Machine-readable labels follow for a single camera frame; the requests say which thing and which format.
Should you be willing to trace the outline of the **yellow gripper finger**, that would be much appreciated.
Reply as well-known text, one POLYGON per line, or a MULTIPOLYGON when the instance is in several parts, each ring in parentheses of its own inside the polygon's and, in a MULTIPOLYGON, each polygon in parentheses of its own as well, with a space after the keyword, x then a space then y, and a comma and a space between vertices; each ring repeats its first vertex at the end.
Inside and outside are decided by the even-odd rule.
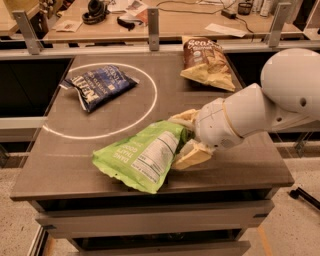
POLYGON ((213 148, 191 139, 176 155, 171 168, 175 170, 184 170, 191 166, 203 163, 212 157, 213 152, 213 148))
POLYGON ((168 121, 182 125, 189 130, 193 130, 195 128, 195 120, 199 111, 196 109, 189 109, 179 114, 171 116, 168 121))

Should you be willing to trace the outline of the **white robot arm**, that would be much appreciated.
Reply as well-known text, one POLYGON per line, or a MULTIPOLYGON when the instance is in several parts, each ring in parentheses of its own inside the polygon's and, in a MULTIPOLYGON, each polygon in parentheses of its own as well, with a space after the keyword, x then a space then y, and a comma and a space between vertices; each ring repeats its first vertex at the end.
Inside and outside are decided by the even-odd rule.
POLYGON ((183 170, 209 160, 213 153, 241 144, 258 132, 275 132, 320 119, 320 54, 291 48, 263 66, 260 84, 252 84, 201 109, 169 118, 195 133, 172 167, 183 170))

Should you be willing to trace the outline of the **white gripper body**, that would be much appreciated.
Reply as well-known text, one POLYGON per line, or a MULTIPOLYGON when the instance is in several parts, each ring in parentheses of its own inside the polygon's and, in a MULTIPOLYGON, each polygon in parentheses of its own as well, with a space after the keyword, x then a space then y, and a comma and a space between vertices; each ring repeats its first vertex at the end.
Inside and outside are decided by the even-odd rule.
POLYGON ((227 150, 243 142, 232 128, 222 98, 204 105, 198 112, 195 134, 198 140, 215 150, 227 150))

